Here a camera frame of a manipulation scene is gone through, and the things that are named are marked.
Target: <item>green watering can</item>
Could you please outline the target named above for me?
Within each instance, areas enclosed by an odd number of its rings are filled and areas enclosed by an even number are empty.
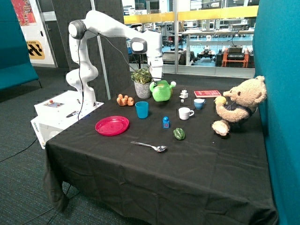
[[[176,87],[176,82],[169,84],[167,81],[155,81],[150,84],[150,91],[157,102],[168,101],[172,95],[172,88]]]

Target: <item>yellow ball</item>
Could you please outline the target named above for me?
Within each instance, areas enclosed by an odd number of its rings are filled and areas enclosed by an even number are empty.
[[[215,100],[215,103],[217,104],[218,102],[222,103],[222,104],[226,104],[226,98],[223,97],[223,96],[219,96],[219,97],[216,97],[216,100]]]

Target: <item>yellow beam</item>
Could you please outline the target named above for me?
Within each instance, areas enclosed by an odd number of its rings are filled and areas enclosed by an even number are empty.
[[[228,7],[217,9],[206,9],[197,11],[179,12],[178,20],[206,20],[206,19],[225,19],[238,17],[255,17],[257,16],[258,6],[247,7]],[[156,13],[147,15],[127,15],[124,17],[125,24],[133,23],[157,23],[174,21],[174,12]]]
[[[178,20],[206,20],[257,16],[258,6],[228,7],[179,12]]]

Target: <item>red book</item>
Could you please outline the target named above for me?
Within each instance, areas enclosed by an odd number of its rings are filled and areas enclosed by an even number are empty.
[[[221,96],[218,90],[195,90],[194,91],[197,98],[213,98]]]

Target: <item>teddy bear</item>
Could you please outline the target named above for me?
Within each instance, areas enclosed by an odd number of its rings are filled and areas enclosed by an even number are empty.
[[[135,104],[133,98],[128,97],[127,95],[123,97],[122,94],[118,95],[117,102],[120,106],[126,106],[126,105],[133,106]]]
[[[226,136],[233,124],[242,124],[252,116],[258,105],[267,98],[267,89],[263,76],[246,80],[239,86],[223,93],[224,97],[229,97],[233,101],[230,105],[225,105],[225,101],[217,97],[215,100],[217,114],[222,120],[212,124],[213,130],[221,136]]]

